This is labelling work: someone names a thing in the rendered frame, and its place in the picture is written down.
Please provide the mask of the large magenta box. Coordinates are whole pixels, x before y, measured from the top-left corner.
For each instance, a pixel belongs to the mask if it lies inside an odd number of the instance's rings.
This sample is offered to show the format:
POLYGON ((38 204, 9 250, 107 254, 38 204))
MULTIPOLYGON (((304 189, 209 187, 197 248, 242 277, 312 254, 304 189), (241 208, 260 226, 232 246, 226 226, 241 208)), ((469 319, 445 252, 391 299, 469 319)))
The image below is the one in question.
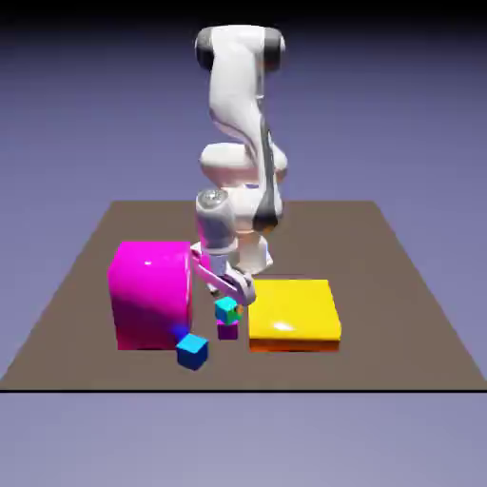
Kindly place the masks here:
POLYGON ((107 270, 107 285, 120 350, 173 350, 189 333, 189 242, 121 242, 107 270))

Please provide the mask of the large yellow box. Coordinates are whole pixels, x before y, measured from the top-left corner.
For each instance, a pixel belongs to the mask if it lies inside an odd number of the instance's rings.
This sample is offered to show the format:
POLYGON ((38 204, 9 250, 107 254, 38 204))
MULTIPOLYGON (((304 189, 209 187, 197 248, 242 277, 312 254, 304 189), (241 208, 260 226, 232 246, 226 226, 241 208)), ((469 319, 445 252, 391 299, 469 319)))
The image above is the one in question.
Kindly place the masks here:
POLYGON ((327 280, 255 281, 248 306, 248 339, 253 352, 336 351, 341 321, 327 280))

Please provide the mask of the small blue cube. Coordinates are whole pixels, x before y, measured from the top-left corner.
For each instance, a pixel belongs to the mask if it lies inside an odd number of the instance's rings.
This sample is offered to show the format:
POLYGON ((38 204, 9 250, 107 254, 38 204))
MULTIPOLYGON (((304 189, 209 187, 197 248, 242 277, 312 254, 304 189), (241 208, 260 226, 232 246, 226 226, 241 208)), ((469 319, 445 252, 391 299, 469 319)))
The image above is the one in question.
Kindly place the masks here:
POLYGON ((176 345, 177 362, 196 371, 207 360, 208 340, 193 334, 185 335, 176 345))

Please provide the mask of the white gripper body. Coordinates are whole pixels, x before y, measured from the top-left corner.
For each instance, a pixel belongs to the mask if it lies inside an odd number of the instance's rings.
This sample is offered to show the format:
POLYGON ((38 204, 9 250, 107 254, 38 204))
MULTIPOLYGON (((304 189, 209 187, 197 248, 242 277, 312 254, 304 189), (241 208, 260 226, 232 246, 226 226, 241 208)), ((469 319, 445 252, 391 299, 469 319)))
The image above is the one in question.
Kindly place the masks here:
POLYGON ((194 243, 190 251, 193 269, 206 284, 210 284, 241 305, 250 305, 256 300, 254 280, 250 274, 242 273, 226 262, 224 273, 219 276, 210 269, 209 257, 202 251, 200 243, 194 243))

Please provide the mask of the small teal cube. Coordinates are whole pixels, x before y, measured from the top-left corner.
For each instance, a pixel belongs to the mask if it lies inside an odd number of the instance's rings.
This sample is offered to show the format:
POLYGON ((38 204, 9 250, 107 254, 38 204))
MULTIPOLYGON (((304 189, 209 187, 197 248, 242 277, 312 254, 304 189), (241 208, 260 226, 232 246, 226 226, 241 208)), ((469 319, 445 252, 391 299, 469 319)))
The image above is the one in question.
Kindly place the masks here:
POLYGON ((221 324, 230 325, 242 318, 243 307, 230 297, 216 300, 214 306, 215 318, 221 324))

